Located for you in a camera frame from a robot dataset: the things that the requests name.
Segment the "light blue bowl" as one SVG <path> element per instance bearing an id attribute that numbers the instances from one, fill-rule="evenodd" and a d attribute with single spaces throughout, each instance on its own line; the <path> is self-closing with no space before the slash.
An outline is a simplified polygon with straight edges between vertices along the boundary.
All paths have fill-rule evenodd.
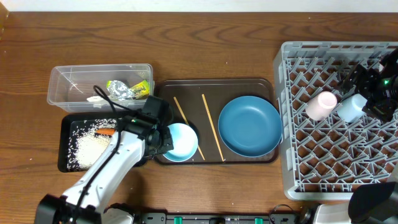
<path id="1" fill-rule="evenodd" d="M 186 124 L 174 123 L 168 125 L 173 141 L 173 149 L 167 151 L 164 157 L 172 162 L 189 160 L 198 149 L 198 137 L 194 130 Z"/>

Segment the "light blue cup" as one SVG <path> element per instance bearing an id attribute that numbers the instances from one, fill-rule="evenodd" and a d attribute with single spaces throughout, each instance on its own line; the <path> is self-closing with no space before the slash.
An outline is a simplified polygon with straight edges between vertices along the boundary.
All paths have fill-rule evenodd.
<path id="1" fill-rule="evenodd" d="M 336 111 L 337 115 L 347 123 L 355 122 L 365 114 L 363 108 L 367 102 L 367 99 L 362 95 L 359 93 L 355 94 L 341 103 L 341 106 Z"/>

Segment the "pink cup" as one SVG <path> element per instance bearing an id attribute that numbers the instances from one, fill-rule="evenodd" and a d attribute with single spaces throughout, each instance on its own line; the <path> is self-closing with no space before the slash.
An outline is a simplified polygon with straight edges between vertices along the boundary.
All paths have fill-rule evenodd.
<path id="1" fill-rule="evenodd" d="M 305 112 L 309 118 L 320 121 L 328 117 L 336 105 L 336 96 L 332 92 L 323 91 L 308 102 Z"/>

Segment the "orange carrot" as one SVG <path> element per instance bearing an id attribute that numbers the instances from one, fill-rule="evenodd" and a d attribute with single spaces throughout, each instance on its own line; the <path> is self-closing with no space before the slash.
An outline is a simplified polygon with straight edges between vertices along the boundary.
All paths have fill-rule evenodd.
<path id="1" fill-rule="evenodd" d="M 96 134 L 112 136 L 115 133 L 115 129 L 112 128 L 101 128 L 95 131 Z"/>

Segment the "white napkin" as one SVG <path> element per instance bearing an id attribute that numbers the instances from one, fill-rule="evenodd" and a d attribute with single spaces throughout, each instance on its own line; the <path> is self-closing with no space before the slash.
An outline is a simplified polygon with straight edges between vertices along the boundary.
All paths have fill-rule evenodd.
<path id="1" fill-rule="evenodd" d="M 114 107 L 117 110 L 121 110 L 122 107 L 129 108 L 129 109 L 140 107 L 139 102 L 137 103 L 133 99 L 118 98 L 118 97 L 111 96 L 111 95 L 108 95 L 108 97 L 113 103 L 116 104 Z M 101 110 L 110 110 L 111 109 L 110 104 L 100 96 L 91 96 L 91 97 L 87 98 L 86 100 L 93 105 L 93 108 L 101 109 Z"/>

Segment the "green snack wrapper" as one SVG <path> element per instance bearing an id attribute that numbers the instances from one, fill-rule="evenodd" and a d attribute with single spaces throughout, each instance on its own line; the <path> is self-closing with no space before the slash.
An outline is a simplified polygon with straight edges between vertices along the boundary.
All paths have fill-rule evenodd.
<path id="1" fill-rule="evenodd" d="M 106 88 L 109 92 L 109 97 L 112 100 L 136 100 L 150 93 L 150 84 L 147 80 L 143 80 L 133 87 L 127 86 L 120 80 L 109 80 L 106 83 Z"/>

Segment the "pile of white rice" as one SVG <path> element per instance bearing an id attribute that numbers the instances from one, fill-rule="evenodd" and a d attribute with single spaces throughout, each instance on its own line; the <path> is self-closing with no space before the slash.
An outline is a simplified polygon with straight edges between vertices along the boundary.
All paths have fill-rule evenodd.
<path id="1" fill-rule="evenodd" d="M 86 119 L 72 122 L 67 144 L 66 170 L 68 172 L 88 170 L 105 151 L 112 137 L 96 134 L 95 131 L 115 127 L 115 119 Z"/>

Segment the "grey dishwasher rack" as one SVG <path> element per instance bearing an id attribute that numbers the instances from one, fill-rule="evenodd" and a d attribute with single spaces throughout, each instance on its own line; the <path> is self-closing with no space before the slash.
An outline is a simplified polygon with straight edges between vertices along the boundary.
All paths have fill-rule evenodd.
<path id="1" fill-rule="evenodd" d="M 397 119 L 364 115 L 352 123 L 332 112 L 310 119 L 308 101 L 323 91 L 351 96 L 338 82 L 360 64 L 379 68 L 396 42 L 285 42 L 275 56 L 274 83 L 283 125 L 279 152 L 285 195 L 292 200 L 348 200 L 363 184 L 385 182 L 397 164 Z"/>

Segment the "dark blue plate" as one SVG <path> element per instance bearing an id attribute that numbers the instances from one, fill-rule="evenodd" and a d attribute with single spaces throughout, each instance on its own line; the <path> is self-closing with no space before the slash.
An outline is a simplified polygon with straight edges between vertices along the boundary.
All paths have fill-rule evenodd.
<path id="1" fill-rule="evenodd" d="M 224 145 L 243 157 L 269 154 L 282 139 L 282 121 L 275 106 L 258 96 L 240 96 L 227 103 L 218 118 Z"/>

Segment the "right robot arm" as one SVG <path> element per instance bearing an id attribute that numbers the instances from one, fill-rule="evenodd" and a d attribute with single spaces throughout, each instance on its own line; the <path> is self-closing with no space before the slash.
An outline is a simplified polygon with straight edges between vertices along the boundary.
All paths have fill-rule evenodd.
<path id="1" fill-rule="evenodd" d="M 344 93 L 354 88 L 366 102 L 361 111 L 387 124 L 397 110 L 397 50 L 379 64 L 379 70 L 355 65 L 338 88 Z M 397 223 L 397 182 L 359 187 L 348 203 L 309 209 L 300 223 Z"/>

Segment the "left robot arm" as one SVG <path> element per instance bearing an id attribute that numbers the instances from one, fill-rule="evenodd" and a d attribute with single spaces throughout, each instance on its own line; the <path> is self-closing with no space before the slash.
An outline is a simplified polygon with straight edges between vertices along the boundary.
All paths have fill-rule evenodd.
<path id="1" fill-rule="evenodd" d="M 126 174 L 143 158 L 174 148 L 168 126 L 155 118 L 118 120 L 105 151 L 61 197 L 47 194 L 38 204 L 35 223 L 133 223 L 135 215 L 108 202 Z"/>

